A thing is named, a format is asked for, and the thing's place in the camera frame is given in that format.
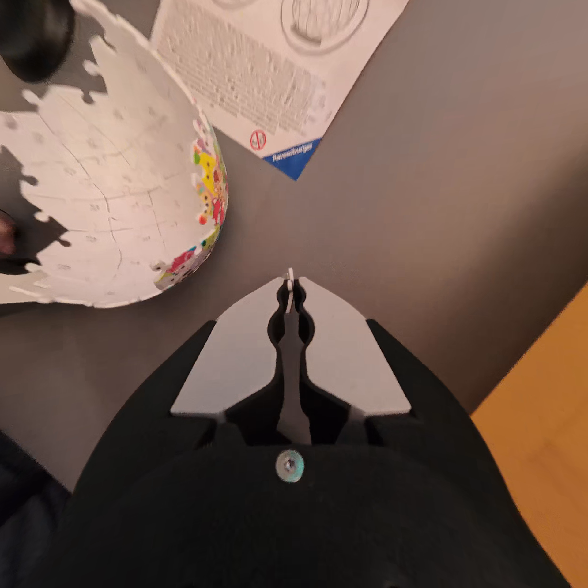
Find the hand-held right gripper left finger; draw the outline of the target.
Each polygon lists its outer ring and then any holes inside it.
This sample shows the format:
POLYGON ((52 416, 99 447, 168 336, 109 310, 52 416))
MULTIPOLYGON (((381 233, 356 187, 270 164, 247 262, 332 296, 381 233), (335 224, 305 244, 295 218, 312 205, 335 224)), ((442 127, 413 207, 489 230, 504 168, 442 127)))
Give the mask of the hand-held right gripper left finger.
POLYGON ((266 443, 276 431, 284 378, 282 277, 254 290, 216 320, 171 408, 174 416, 206 417, 238 427, 247 444, 266 443))

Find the person's dark clothing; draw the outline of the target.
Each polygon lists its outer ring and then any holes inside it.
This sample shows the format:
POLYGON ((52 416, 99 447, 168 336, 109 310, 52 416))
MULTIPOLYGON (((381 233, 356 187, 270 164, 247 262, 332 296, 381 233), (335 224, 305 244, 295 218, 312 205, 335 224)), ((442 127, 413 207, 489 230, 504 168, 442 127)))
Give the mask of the person's dark clothing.
POLYGON ((40 562, 70 492, 1 432, 1 587, 22 587, 40 562))

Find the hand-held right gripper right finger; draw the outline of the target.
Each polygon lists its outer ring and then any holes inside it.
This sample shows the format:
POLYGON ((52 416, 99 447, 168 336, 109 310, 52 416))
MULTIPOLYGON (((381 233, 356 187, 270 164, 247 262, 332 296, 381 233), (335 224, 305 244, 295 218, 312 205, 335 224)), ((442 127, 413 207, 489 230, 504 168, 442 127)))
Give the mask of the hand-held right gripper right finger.
POLYGON ((351 422, 406 416, 411 404, 368 320, 307 277, 295 281, 300 406, 311 444, 333 445, 351 422))

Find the partly built puzzle ball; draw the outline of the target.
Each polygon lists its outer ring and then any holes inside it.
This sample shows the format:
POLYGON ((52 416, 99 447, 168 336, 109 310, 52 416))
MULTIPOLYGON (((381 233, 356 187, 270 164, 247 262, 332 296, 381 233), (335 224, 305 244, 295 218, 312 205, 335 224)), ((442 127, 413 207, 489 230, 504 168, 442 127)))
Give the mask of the partly built puzzle ball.
POLYGON ((98 1, 72 8, 63 69, 34 88, 1 60, 1 309, 132 305, 192 275, 229 203, 212 125, 135 27, 98 1))

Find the yellow plastic bin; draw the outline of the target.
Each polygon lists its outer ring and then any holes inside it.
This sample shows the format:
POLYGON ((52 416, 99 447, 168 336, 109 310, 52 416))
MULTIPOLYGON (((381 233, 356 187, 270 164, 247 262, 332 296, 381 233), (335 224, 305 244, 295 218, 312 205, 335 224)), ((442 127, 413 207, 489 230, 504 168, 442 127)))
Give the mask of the yellow plastic bin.
POLYGON ((472 417, 537 540, 587 587, 587 285, 472 417))

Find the black round ball stand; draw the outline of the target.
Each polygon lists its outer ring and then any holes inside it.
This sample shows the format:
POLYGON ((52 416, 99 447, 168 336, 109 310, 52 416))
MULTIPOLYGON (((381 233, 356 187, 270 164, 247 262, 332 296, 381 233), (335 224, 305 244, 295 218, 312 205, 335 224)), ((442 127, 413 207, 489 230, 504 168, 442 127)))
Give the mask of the black round ball stand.
POLYGON ((24 82, 51 77, 64 62, 74 32, 69 1, 1 1, 1 59, 24 82))

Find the white instruction leaflet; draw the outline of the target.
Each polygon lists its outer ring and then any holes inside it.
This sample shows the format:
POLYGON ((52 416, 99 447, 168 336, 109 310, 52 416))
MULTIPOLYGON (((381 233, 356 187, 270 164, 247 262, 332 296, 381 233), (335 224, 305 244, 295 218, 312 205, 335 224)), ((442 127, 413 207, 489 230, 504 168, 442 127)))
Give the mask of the white instruction leaflet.
POLYGON ((408 1, 161 1, 151 42, 215 129, 298 180, 408 1))

